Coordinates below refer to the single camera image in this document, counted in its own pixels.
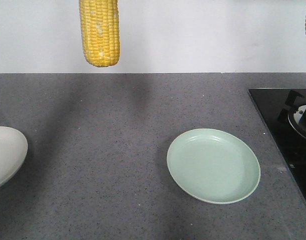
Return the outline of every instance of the black glass stovetop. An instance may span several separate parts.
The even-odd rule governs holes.
[[[306,199],[306,139],[288,119],[290,112],[306,105],[306,88],[257,88],[249,92]]]

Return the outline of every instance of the stove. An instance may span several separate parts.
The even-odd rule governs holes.
[[[249,92],[306,199],[306,88]]]

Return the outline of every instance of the plate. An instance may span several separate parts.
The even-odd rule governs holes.
[[[211,128],[179,135],[168,149],[167,167],[185,192],[212,204],[247,198],[261,177],[259,162],[243,141]]]
[[[27,147],[27,140],[19,130],[0,126],[0,186],[21,167]]]

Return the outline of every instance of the corn cob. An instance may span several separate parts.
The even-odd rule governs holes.
[[[96,67],[117,64],[119,28],[117,0],[79,0],[83,51]]]

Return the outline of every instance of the speckled stone countertop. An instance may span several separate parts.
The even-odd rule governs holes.
[[[29,143],[0,187],[0,240],[306,240],[306,203],[249,88],[306,88],[306,73],[0,74],[0,126]],[[168,146],[195,128],[254,151],[249,198],[209,204],[172,180]]]

